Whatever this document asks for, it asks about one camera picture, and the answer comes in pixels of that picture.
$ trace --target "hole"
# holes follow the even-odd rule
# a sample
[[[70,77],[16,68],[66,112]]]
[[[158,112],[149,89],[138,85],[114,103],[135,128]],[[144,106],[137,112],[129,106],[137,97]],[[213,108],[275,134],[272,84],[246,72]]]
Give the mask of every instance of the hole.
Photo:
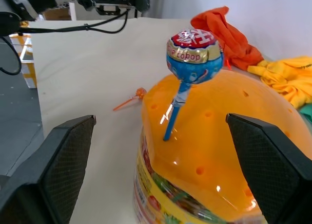
[[[284,131],[284,134],[289,138],[290,137],[290,133],[289,133],[289,131]]]
[[[196,174],[202,175],[204,172],[205,172],[205,168],[204,167],[197,167]]]
[[[248,196],[248,197],[252,197],[253,196],[253,193],[250,189],[246,189],[245,190],[245,195]]]
[[[211,112],[206,112],[206,113],[205,113],[205,116],[206,116],[206,117],[210,117],[211,115],[212,115]]]
[[[249,94],[246,91],[243,91],[243,94],[244,94],[245,97],[249,96]]]

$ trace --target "chupa chups lollipop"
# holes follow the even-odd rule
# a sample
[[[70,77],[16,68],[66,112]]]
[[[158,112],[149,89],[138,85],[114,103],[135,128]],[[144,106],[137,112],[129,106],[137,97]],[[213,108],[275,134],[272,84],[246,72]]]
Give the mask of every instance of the chupa chups lollipop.
[[[223,66],[223,52],[219,42],[207,31],[188,29],[167,42],[167,65],[181,81],[173,100],[173,111],[164,136],[169,140],[180,107],[186,102],[193,84],[212,79]]]

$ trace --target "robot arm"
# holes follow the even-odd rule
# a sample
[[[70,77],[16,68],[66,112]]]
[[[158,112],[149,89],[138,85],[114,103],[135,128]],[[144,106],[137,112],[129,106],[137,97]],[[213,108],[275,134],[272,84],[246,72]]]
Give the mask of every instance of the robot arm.
[[[34,21],[49,8],[74,0],[0,0],[0,37],[15,33],[20,21]],[[77,0],[89,11],[96,8],[100,15],[119,15],[121,8],[135,8],[144,12],[149,9],[149,0]]]

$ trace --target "table surface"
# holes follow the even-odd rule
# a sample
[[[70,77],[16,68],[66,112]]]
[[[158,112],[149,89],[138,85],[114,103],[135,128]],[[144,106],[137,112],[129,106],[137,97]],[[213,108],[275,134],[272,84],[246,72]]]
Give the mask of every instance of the table surface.
[[[129,20],[116,35],[92,31],[32,35],[45,137],[69,119],[97,117],[71,224],[136,223],[132,194],[142,127],[140,103],[117,112],[112,109],[137,88],[149,90],[170,74],[165,60],[167,39],[190,27],[189,22],[139,18]],[[61,28],[84,23],[94,21],[42,21],[31,26]],[[122,23],[114,21],[100,28],[116,30]]]

